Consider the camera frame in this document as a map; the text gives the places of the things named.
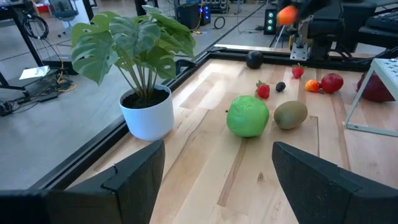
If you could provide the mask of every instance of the computer tower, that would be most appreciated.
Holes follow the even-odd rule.
[[[266,9],[266,16],[264,19],[264,35],[276,34],[276,15],[277,9]]]
[[[210,4],[203,4],[199,6],[199,13],[201,13],[200,25],[204,26],[211,22]]]
[[[177,20],[193,30],[199,25],[198,3],[185,3],[177,8]]]

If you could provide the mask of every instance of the black frame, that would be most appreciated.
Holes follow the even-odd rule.
[[[250,50],[227,49],[225,47],[212,47],[195,60],[196,66],[187,67],[182,70],[175,80],[166,80],[163,85],[172,91],[176,90],[187,78],[193,75],[209,59],[224,59],[245,61]],[[262,52],[263,63],[275,65],[293,65],[300,63],[307,67],[323,68],[333,70],[344,70],[352,72],[366,72],[370,65],[360,63],[343,62],[341,57],[331,57],[328,62],[295,61],[290,59],[290,54],[281,52]],[[128,133],[127,124],[120,116],[106,129],[97,134],[69,158],[50,171],[47,175],[36,182],[30,189],[59,189],[67,188],[73,181],[82,175],[102,155],[112,148],[123,136]]]

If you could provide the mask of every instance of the blackberry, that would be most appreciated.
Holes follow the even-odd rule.
[[[286,84],[284,82],[279,82],[276,84],[276,91],[281,92],[286,88]]]

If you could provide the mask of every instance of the orange fruit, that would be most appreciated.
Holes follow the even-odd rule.
[[[277,20],[279,25],[292,25],[297,16],[297,9],[294,6],[286,6],[278,15]]]
[[[307,91],[313,91],[318,93],[319,92],[319,83],[318,80],[309,80],[306,84],[305,84],[305,90]]]

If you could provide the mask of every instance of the green fruit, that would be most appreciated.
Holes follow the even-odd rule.
[[[308,109],[300,101],[288,101],[282,103],[274,112],[274,121],[279,128],[292,129],[305,121]]]
[[[266,128],[269,111],[266,104],[253,96],[240,96],[229,107],[226,125],[241,137],[260,136]]]

